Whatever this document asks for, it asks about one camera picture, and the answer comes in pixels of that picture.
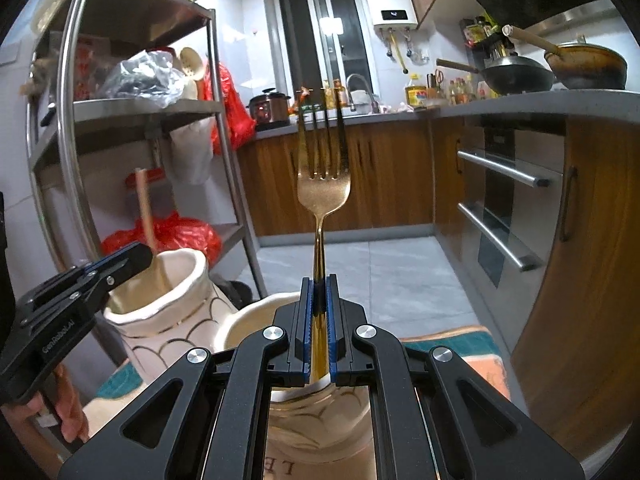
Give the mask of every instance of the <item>stainless steel oven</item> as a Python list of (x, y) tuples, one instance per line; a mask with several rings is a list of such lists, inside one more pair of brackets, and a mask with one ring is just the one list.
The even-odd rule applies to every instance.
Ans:
[(562, 193), (564, 137), (468, 126), (462, 263), (513, 351), (536, 301)]

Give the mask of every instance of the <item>white water heater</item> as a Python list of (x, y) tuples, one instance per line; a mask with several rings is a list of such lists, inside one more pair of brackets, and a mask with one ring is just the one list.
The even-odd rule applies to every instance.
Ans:
[(367, 0), (374, 27), (416, 28), (414, 4), (411, 0)]

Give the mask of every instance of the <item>oven door handle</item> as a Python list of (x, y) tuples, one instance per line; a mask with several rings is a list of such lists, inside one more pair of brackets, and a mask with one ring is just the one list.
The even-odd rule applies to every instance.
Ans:
[(465, 150), (458, 150), (458, 156), (460, 158), (468, 160), (469, 162), (478, 164), (479, 166), (484, 166), (489, 170), (511, 177), (513, 180), (526, 184), (526, 186), (529, 187), (548, 187), (551, 183), (548, 178), (542, 178), (539, 176), (531, 175), (529, 173), (524, 173), (523, 171), (516, 170), (515, 168), (510, 168), (509, 166), (501, 164), (500, 162), (495, 162), (494, 160), (491, 160), (484, 156), (478, 156), (475, 153), (466, 152)]
[(506, 259), (516, 267), (520, 272), (526, 272), (527, 270), (533, 270), (538, 266), (537, 260), (533, 256), (521, 256), (518, 257), (513, 254), (513, 251), (505, 245), (505, 243), (498, 238), (491, 229), (489, 229), (481, 219), (479, 219), (467, 206), (463, 203), (458, 204), (458, 209), (462, 212), (464, 216), (466, 216), (469, 221), (476, 227), (478, 230), (486, 236), (489, 241), (498, 249)]

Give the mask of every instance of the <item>ceramic container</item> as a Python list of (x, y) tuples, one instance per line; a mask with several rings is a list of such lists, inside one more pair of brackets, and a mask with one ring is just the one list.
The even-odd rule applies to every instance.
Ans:
[(172, 290), (157, 297), (158, 281), (147, 269), (112, 291), (104, 311), (147, 384), (191, 348), (212, 349), (220, 325), (238, 312), (211, 283), (202, 252), (178, 249), (157, 258)]
[[(273, 294), (225, 319), (214, 339), (215, 352), (238, 346), (247, 335), (273, 321), (278, 307), (300, 297)], [(337, 388), (329, 375), (304, 388), (271, 393), (269, 446), (305, 463), (327, 463), (356, 455), (373, 439), (369, 389)]]

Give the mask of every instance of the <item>window pane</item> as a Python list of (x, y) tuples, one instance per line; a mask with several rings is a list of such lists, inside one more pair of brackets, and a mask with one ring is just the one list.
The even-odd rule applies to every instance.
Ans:
[[(369, 87), (372, 88), (369, 63), (364, 49), (364, 38), (362, 37), (355, 0), (331, 0), (331, 6), (334, 10), (334, 16), (342, 20), (342, 28), (344, 30), (339, 36), (344, 73), (347, 77), (353, 73), (360, 74), (367, 80)], [(350, 86), (354, 90), (364, 90), (362, 81), (357, 79), (352, 80)]]
[(329, 18), (329, 11), (326, 7), (326, 0), (314, 0), (316, 6), (316, 15), (320, 20), (320, 38), (322, 42), (322, 51), (324, 52), (324, 63), (326, 65), (326, 74), (329, 85), (332, 86), (334, 79), (340, 77), (340, 69), (338, 68), (337, 53), (334, 45), (334, 37), (327, 27), (323, 27), (322, 19)]
[(280, 0), (280, 11), (294, 92), (300, 90), (301, 86), (322, 88), (316, 41), (307, 0)]

